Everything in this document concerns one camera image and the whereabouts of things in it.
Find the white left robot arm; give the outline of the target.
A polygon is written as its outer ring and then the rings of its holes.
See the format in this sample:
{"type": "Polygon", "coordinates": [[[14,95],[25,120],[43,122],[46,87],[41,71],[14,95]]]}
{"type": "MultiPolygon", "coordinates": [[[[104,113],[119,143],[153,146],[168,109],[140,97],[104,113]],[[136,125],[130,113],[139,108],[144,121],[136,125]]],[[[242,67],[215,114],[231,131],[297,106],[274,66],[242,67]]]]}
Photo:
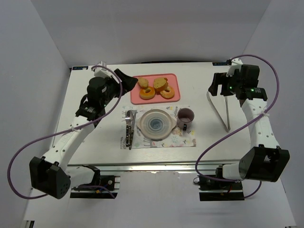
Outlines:
{"type": "Polygon", "coordinates": [[[70,127],[57,143],[42,157],[34,157],[29,163],[33,188],[56,199],[63,198],[71,188],[98,189],[100,170],[92,165],[68,169],[67,165],[84,139],[98,126],[106,115],[105,107],[113,98],[120,98],[133,90],[138,80],[114,71],[116,78],[96,76],[89,80],[87,93],[81,99],[79,109],[70,127]]]}

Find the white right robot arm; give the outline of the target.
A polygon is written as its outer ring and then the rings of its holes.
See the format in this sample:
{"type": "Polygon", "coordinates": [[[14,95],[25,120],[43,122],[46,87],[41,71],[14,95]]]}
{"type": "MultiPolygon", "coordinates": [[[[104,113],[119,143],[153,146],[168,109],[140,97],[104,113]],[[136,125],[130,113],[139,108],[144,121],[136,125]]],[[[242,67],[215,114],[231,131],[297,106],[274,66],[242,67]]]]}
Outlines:
{"type": "Polygon", "coordinates": [[[227,180],[258,180],[276,182],[286,167],[290,154],[276,140],[266,113],[267,95],[258,87],[260,69],[255,65],[232,65],[227,73],[215,73],[208,91],[212,96],[235,95],[245,114],[251,149],[239,162],[222,167],[227,180]]]}

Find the metal serving tongs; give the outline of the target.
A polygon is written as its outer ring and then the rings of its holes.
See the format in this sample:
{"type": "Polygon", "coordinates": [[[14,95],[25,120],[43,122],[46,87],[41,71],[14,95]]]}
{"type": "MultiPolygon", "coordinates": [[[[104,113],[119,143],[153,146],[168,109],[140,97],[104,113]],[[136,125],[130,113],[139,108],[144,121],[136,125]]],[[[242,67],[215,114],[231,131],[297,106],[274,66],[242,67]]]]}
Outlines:
{"type": "Polygon", "coordinates": [[[210,96],[210,92],[206,92],[206,98],[215,116],[221,123],[223,129],[227,133],[229,133],[231,130],[231,125],[230,125],[228,98],[224,97],[223,102],[213,103],[210,96]]]}

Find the yellow bread slice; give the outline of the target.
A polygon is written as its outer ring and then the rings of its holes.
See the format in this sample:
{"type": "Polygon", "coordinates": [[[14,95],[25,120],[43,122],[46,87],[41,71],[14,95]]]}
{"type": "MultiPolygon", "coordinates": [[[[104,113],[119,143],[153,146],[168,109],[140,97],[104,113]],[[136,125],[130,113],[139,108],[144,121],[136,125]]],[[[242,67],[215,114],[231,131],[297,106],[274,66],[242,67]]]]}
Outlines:
{"type": "Polygon", "coordinates": [[[154,79],[154,82],[153,82],[154,89],[158,92],[164,90],[168,86],[167,81],[168,81],[168,79],[165,77],[159,77],[159,78],[154,79]]]}

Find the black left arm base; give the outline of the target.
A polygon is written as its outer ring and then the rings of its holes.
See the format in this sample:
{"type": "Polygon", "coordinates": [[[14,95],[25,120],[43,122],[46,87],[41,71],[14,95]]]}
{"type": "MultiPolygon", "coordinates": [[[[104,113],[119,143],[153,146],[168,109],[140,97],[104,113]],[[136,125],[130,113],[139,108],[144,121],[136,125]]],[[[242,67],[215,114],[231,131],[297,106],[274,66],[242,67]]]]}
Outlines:
{"type": "Polygon", "coordinates": [[[120,176],[111,175],[92,165],[68,167],[72,199],[115,199],[120,188],[120,176]]]}

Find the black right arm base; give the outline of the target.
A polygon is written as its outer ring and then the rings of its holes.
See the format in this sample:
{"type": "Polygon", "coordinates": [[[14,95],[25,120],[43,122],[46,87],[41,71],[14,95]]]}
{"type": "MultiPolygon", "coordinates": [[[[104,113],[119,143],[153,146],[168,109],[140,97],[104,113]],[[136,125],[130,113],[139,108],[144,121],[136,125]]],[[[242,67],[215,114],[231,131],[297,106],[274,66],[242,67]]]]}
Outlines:
{"type": "Polygon", "coordinates": [[[225,163],[200,162],[195,166],[197,177],[193,184],[199,188],[199,200],[211,201],[241,201],[244,200],[243,185],[240,182],[224,182],[222,171],[225,163]]]}

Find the sugared orange donut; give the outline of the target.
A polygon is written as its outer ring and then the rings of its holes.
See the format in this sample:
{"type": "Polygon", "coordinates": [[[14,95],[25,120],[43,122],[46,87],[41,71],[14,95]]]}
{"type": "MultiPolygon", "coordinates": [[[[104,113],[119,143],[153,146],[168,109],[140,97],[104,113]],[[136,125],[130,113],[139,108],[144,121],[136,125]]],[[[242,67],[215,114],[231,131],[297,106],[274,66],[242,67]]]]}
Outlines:
{"type": "Polygon", "coordinates": [[[171,99],[175,96],[173,87],[167,86],[164,90],[160,91],[160,95],[165,99],[171,99]]]}

